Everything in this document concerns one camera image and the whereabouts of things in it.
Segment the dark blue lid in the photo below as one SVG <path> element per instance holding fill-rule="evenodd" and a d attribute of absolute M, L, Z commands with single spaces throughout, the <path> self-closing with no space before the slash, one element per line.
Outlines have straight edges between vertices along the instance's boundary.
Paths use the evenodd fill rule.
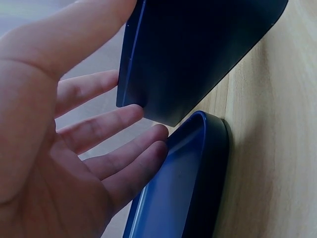
<path fill-rule="evenodd" d="M 138 0 L 125 28 L 117 106 L 175 126 L 277 22 L 287 0 Z"/>
<path fill-rule="evenodd" d="M 192 238 L 213 233 L 229 154 L 226 126 L 199 111 L 167 144 L 169 154 L 161 170 L 132 202 L 124 238 Z"/>

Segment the wood grain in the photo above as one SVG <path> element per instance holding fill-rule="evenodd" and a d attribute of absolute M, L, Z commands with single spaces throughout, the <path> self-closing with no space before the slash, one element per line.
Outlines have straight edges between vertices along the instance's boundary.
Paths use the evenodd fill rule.
<path fill-rule="evenodd" d="M 214 237 L 316 238 L 317 0 L 290 0 L 196 110 L 233 133 Z"/>

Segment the gray floor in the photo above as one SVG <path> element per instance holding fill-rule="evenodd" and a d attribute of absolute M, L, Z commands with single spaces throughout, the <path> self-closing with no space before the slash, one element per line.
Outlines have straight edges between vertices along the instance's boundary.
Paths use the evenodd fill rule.
<path fill-rule="evenodd" d="M 54 13 L 60 8 L 74 2 L 73 0 L 0 0 L 0 35 L 6 31 L 20 26 L 22 24 L 40 19 Z M 108 69 L 118 69 L 121 45 L 124 30 L 105 44 L 100 50 L 95 52 L 88 59 L 71 70 L 65 78 L 74 77 Z M 56 121 L 57 127 L 63 127 L 87 117 L 95 116 L 100 113 L 115 109 L 116 90 L 99 96 L 94 100 L 71 111 Z M 142 133 L 152 125 L 148 120 L 142 120 L 136 125 L 126 129 L 118 135 L 110 138 L 96 148 L 88 151 L 81 156 L 86 159 L 92 156 L 98 156 L 123 145 L 133 139 L 136 135 Z M 129 206 L 119 212 L 111 221 L 105 231 L 104 238 L 122 237 L 123 229 L 126 223 Z"/>

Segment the blue tray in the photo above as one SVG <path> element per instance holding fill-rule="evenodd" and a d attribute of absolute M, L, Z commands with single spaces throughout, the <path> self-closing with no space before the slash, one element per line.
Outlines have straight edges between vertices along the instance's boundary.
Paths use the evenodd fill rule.
<path fill-rule="evenodd" d="M 159 173 L 132 202 L 124 238 L 193 238 L 213 234 L 226 174 L 224 122 L 195 112 L 168 139 Z"/>

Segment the hand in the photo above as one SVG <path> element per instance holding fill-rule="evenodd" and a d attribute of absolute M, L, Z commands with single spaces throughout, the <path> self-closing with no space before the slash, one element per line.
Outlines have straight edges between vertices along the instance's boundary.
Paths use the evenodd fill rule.
<path fill-rule="evenodd" d="M 109 40 L 135 0 L 83 0 L 0 40 L 0 237 L 100 237 L 162 165 L 157 125 L 110 154 L 78 155 L 143 117 L 131 105 L 56 131 L 54 119 L 117 84 L 60 78 Z"/>

